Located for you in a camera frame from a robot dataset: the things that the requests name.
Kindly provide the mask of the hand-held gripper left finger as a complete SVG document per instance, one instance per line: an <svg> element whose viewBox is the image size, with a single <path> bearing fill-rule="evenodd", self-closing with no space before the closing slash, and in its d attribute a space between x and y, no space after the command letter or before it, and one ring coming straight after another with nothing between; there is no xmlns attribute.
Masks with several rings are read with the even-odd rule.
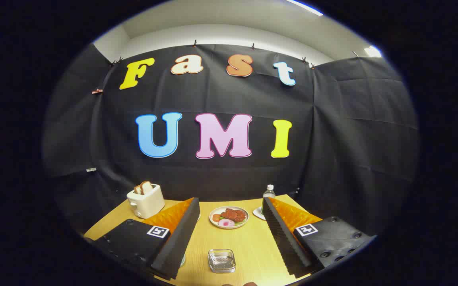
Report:
<svg viewBox="0 0 458 286"><path fill-rule="evenodd" d="M199 215L199 199L193 197L142 222L126 219L88 242L139 275L171 280L177 277Z"/></svg>

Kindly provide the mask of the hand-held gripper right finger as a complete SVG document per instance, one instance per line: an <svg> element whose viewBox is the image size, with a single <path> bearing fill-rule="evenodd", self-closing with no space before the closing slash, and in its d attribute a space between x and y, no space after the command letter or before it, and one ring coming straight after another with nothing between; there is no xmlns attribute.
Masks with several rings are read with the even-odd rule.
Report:
<svg viewBox="0 0 458 286"><path fill-rule="evenodd" d="M375 239L338 216L321 219L272 197L264 198L262 212L296 278L333 268Z"/></svg>

